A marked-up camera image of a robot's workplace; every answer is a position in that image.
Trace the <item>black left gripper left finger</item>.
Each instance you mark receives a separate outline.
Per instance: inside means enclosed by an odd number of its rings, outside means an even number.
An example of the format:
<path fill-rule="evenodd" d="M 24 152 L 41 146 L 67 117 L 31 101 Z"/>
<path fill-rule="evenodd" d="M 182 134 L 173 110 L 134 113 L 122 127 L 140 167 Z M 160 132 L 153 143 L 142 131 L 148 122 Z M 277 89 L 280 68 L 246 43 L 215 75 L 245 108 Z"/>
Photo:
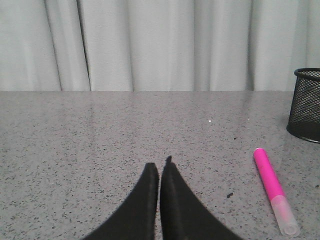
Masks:
<path fill-rule="evenodd" d="M 153 240 L 158 201 L 159 173 L 154 163 L 143 172 L 117 210 L 85 240 Z"/>

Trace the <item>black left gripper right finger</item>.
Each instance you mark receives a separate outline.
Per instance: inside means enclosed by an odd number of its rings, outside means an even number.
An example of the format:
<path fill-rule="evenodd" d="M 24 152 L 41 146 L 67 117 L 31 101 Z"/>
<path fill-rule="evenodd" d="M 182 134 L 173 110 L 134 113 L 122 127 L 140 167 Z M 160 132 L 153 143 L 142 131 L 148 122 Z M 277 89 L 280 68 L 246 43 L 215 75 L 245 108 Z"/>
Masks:
<path fill-rule="evenodd" d="M 164 240 L 240 240 L 215 218 L 184 181 L 172 157 L 166 158 L 160 186 Z"/>

